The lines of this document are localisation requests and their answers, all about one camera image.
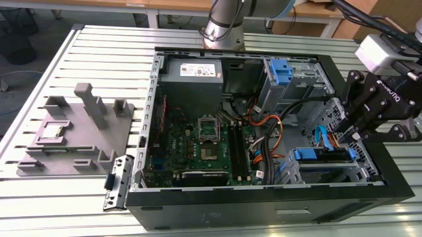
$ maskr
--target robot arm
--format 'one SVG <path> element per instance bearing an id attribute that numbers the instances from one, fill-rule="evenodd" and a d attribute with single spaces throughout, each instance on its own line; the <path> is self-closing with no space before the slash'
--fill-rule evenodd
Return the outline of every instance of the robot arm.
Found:
<path id="1" fill-rule="evenodd" d="M 345 133 L 339 142 L 421 141 L 414 118 L 422 111 L 422 43 L 397 24 L 393 24 L 394 29 L 343 0 L 333 2 L 346 19 L 382 32 L 381 35 L 367 35 L 355 52 L 369 71 L 349 72 L 341 95 L 345 118 L 334 129 L 335 132 Z M 394 71 L 398 76 L 383 76 Z M 377 128 L 389 120 L 399 122 L 389 132 L 377 132 Z"/>
<path id="2" fill-rule="evenodd" d="M 215 0 L 210 21 L 200 34 L 204 47 L 212 49 L 238 50 L 243 48 L 243 18 L 278 18 L 287 15 L 294 0 Z"/>
<path id="3" fill-rule="evenodd" d="M 331 1 L 347 20 L 382 32 L 379 36 L 369 35 L 355 52 L 369 71 L 349 73 L 341 95 L 345 118 L 334 129 L 335 132 L 345 133 L 341 142 L 421 141 L 421 132 L 413 119 L 422 111 L 422 20 L 414 36 L 390 18 L 369 16 L 345 0 Z M 214 0 L 208 25 L 200 31 L 204 47 L 242 49 L 243 18 L 283 17 L 293 6 L 294 0 Z M 386 20 L 394 28 L 378 19 Z M 394 70 L 399 76 L 383 76 Z M 387 133 L 377 132 L 377 128 L 389 120 L 401 122 Z"/>

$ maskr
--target white label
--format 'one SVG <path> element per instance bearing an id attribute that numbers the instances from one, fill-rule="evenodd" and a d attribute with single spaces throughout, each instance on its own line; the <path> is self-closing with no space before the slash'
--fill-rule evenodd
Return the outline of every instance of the white label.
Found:
<path id="1" fill-rule="evenodd" d="M 180 76 L 183 77 L 215 77 L 214 64 L 184 63 L 180 65 Z"/>
<path id="2" fill-rule="evenodd" d="M 256 111 L 256 113 L 262 112 L 262 109 L 256 105 L 254 105 L 254 110 Z"/>
<path id="3" fill-rule="evenodd" d="M 256 170 L 256 175 L 258 178 L 263 179 L 264 178 L 264 173 L 260 170 Z"/>
<path id="4" fill-rule="evenodd" d="M 131 4 L 131 3 L 127 3 L 126 5 L 127 5 L 127 6 L 136 6 L 136 7 L 146 7 L 146 5 L 143 5 L 143 4 Z"/>

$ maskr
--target metal workbench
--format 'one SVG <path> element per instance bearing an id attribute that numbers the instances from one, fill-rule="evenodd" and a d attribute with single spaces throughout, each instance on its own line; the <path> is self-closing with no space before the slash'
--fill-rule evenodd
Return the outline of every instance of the metal workbench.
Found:
<path id="1" fill-rule="evenodd" d="M 327 54 L 343 76 L 365 70 L 343 39 L 244 35 L 247 50 Z M 72 30 L 0 143 L 0 236 L 96 236 L 147 233 L 128 211 L 103 213 L 104 176 L 20 178 L 16 163 L 35 138 L 47 111 L 47 96 L 79 101 L 74 86 L 90 82 L 94 95 L 124 98 L 136 107 L 128 147 L 135 147 L 155 46 L 200 48 L 198 32 L 86 26 Z M 403 203 L 382 206 L 341 223 L 154 232 L 178 236 L 422 236 L 422 143 L 386 144 L 417 194 Z M 127 153 L 135 154 L 135 148 Z"/>

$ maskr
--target floor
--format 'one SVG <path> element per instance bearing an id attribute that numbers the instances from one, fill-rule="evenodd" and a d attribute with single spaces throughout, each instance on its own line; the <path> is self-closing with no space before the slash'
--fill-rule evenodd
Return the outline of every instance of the floor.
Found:
<path id="1" fill-rule="evenodd" d="M 40 78 L 37 73 L 16 73 L 4 77 L 1 75 L 23 70 L 43 72 L 76 23 L 124 27 L 148 26 L 147 17 L 143 14 L 63 11 L 62 19 L 55 20 L 49 10 L 35 9 L 33 17 L 40 30 L 29 36 L 29 40 L 37 59 L 27 65 L 17 66 L 9 64 L 0 56 L 0 79 L 11 86 L 8 93 L 0 93 L 0 139 Z M 174 16 L 172 24 L 168 24 L 166 16 L 160 16 L 159 19 L 160 27 L 168 29 L 199 30 L 207 22 L 206 17 Z M 264 21 L 244 20 L 244 32 L 266 34 Z"/>

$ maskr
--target expansion slot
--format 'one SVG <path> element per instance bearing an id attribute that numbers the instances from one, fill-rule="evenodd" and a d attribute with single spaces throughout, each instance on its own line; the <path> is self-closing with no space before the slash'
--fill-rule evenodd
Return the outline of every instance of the expansion slot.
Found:
<path id="1" fill-rule="evenodd" d="M 242 180 L 248 176 L 242 127 L 236 125 L 230 126 L 227 132 L 232 179 Z"/>

